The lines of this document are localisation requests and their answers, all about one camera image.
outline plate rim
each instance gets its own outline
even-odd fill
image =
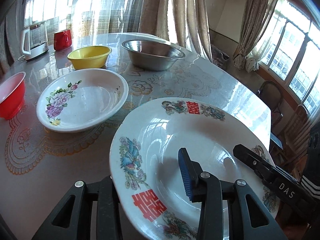
[[[74,127],[70,127],[70,128],[65,128],[65,127],[60,127],[60,126],[54,126],[54,125],[50,125],[49,122],[44,121],[43,117],[41,116],[41,104],[40,102],[44,99],[45,94],[50,90],[50,88],[55,85],[57,82],[59,82],[61,79],[65,78],[68,75],[73,75],[74,73],[78,73],[78,72],[93,72],[93,71],[105,71],[108,72],[110,74],[113,74],[117,77],[120,78],[123,86],[124,86],[124,93],[121,96],[119,102],[110,110],[108,111],[106,114],[104,114],[103,116],[101,116],[98,119],[95,119],[94,121],[88,122],[84,125],[78,125],[78,126],[74,126]],[[127,100],[129,94],[129,86],[127,81],[124,79],[123,76],[121,76],[120,74],[108,70],[108,69],[100,69],[100,68],[90,68],[90,69],[80,69],[80,70],[75,70],[72,71],[70,73],[67,73],[57,79],[55,79],[54,81],[52,81],[41,93],[41,95],[38,98],[37,101],[37,106],[36,106],[36,115],[38,117],[39,122],[41,122],[41,124],[48,128],[49,130],[52,131],[56,131],[56,132],[69,132],[69,133],[73,133],[73,132],[80,132],[80,131],[85,131],[87,129],[90,129],[91,127],[97,126],[100,123],[104,122],[106,119],[110,118],[111,116],[113,116],[117,111],[120,110],[120,108],[123,106],[123,104],[125,103],[125,101]]]
[[[196,102],[196,103],[198,103],[198,104],[199,104],[199,103],[202,103],[202,104],[205,104],[205,105],[207,105],[207,106],[211,106],[211,107],[218,108],[218,109],[222,110],[221,108],[216,107],[216,106],[214,106],[214,105],[212,105],[212,104],[205,103],[205,102],[202,102],[202,101],[199,101],[199,100],[196,100],[196,99],[192,99],[192,98],[165,97],[165,98],[156,98],[156,99],[153,99],[153,100],[151,100],[151,101],[166,101],[166,100],[167,100],[167,101],[183,100],[183,101],[185,101],[185,102],[187,102],[187,101],[192,101],[192,102]],[[151,102],[151,101],[147,101],[147,102],[143,103],[143,104],[140,105],[140,106],[143,106],[143,105],[145,105],[145,104],[147,104],[147,103],[149,103],[149,102]],[[130,116],[133,114],[133,112],[138,111],[137,109],[138,109],[139,107],[137,107],[137,108],[135,108],[134,110],[132,110],[132,111],[125,117],[125,119],[126,119],[126,118],[130,118]],[[229,114],[229,113],[226,112],[225,110],[222,110],[222,111],[225,112],[226,114],[230,115],[230,116],[231,116],[232,118],[234,118],[237,122],[239,122],[239,123],[241,123],[242,125],[244,125],[244,126],[256,137],[257,141],[260,142],[260,145],[263,146],[263,148],[267,150],[266,146],[261,142],[261,140],[260,140],[243,122],[241,122],[239,119],[237,119],[236,117],[232,116],[231,114]],[[121,123],[121,125],[120,125],[119,128],[117,129],[115,135],[113,136],[113,139],[112,139],[112,142],[111,142],[111,146],[110,146],[109,167],[110,167],[110,174],[111,174],[111,177],[112,177],[112,178],[117,177],[117,174],[116,174],[117,172],[114,171],[114,174],[113,174],[113,172],[112,172],[112,170],[115,169],[116,167],[113,167],[112,162],[111,162],[111,161],[112,161],[111,150],[112,150],[112,148],[114,148],[114,145],[116,144],[116,141],[118,141],[118,139],[121,137],[121,136],[118,136],[118,137],[119,137],[119,138],[118,138],[118,137],[117,137],[117,133],[119,133],[121,126],[124,124],[124,121]],[[270,164],[273,165],[273,166],[275,166],[272,158],[270,159]],[[115,189],[116,189],[116,192],[117,192],[117,194],[118,194],[120,203],[122,203],[122,202],[121,202],[121,196],[119,195],[119,191],[122,189],[122,187],[120,188],[120,186],[119,186],[119,185],[117,186],[115,183],[114,183],[114,185],[115,185]],[[132,212],[129,211],[129,209],[126,209],[126,208],[123,207],[123,210],[124,210],[125,215],[126,215],[127,218],[129,219],[130,223],[134,226],[134,228],[135,228],[140,234],[142,234],[142,236],[144,236],[144,237],[146,237],[146,238],[148,238],[148,239],[150,239],[150,240],[154,240],[154,238],[152,238],[149,234],[147,234],[146,232],[144,232],[141,227],[138,226],[139,223],[132,217]]]

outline red bowl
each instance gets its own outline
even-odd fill
[[[23,107],[25,76],[25,72],[19,72],[0,85],[0,117],[9,120]]]

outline bowl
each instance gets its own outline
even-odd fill
[[[24,104],[25,72],[19,72],[0,85],[0,117],[6,120],[14,117]]]
[[[112,49],[106,46],[88,46],[76,49],[67,56],[75,70],[101,68],[107,61]]]
[[[132,64],[143,69],[163,71],[186,55],[179,49],[157,41],[131,40],[122,43]]]
[[[82,69],[53,81],[39,97],[39,121],[56,132],[95,127],[122,107],[129,92],[126,80],[106,69]]]

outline window frame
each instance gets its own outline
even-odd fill
[[[298,71],[298,69],[299,69],[299,66],[300,66],[300,64],[301,64],[301,62],[302,62],[302,59],[303,59],[303,56],[304,56],[304,54],[305,54],[305,51],[306,51],[308,42],[309,42],[309,41],[313,42],[313,44],[320,50],[320,46],[318,46],[318,45],[308,36],[308,32],[310,31],[310,27],[311,27],[311,24],[312,24],[312,23],[313,23],[318,29],[319,29],[319,27],[318,27],[317,23],[316,23],[311,17],[309,17],[307,14],[304,13],[305,16],[310,20],[309,30],[308,30],[308,32],[304,32],[300,27],[298,27],[294,22],[292,22],[290,19],[288,19],[287,17],[285,17],[281,12],[276,12],[276,11],[275,11],[275,13],[276,13],[277,15],[279,15],[280,17],[284,18],[284,19],[286,20],[286,22],[285,22],[284,27],[283,27],[283,29],[282,29],[282,32],[281,32],[281,35],[280,35],[280,37],[279,37],[278,43],[277,43],[277,45],[276,45],[276,47],[275,47],[275,50],[274,50],[274,52],[273,52],[273,54],[272,54],[272,56],[271,56],[271,58],[270,58],[270,60],[269,60],[269,62],[268,62],[268,65],[266,65],[266,64],[263,63],[262,61],[259,61],[259,65],[261,65],[264,69],[266,69],[266,70],[268,71],[268,73],[269,73],[270,75],[272,75],[272,76],[284,87],[284,89],[286,89],[286,90],[290,93],[290,95],[295,99],[296,102],[298,102],[299,104],[304,105],[304,102],[305,102],[306,99],[308,98],[311,90],[313,89],[314,84],[316,83],[316,80],[317,80],[317,78],[318,78],[318,76],[319,76],[319,73],[320,73],[320,69],[318,70],[318,73],[317,73],[314,81],[312,82],[312,84],[311,84],[311,86],[309,87],[307,93],[305,94],[305,96],[304,96],[302,99],[300,99],[300,98],[297,96],[297,94],[290,88],[289,85],[290,85],[291,81],[293,80],[295,74],[297,73],[297,71]],[[286,26],[287,26],[287,23],[291,23],[293,26],[295,26],[299,31],[301,31],[301,32],[305,35],[305,38],[304,38],[304,40],[303,40],[303,42],[302,42],[302,44],[301,44],[300,50],[299,50],[299,52],[298,52],[298,54],[297,54],[297,57],[295,58],[295,61],[294,61],[293,64],[292,64],[292,67],[291,67],[288,75],[287,75],[286,78],[283,80],[276,72],[274,72],[274,71],[270,68],[270,65],[272,64],[272,61],[273,61],[273,59],[274,59],[274,57],[275,57],[275,55],[276,55],[276,53],[277,53],[277,51],[278,51],[278,49],[279,49],[279,47],[280,47],[280,43],[281,43],[281,41],[282,41],[282,39],[283,39],[283,36],[284,36],[284,33],[285,33],[285,28],[286,28]]]

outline stainless steel bowl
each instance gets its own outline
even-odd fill
[[[128,51],[133,65],[152,71],[167,70],[186,56],[181,50],[157,41],[125,41],[122,47]]]

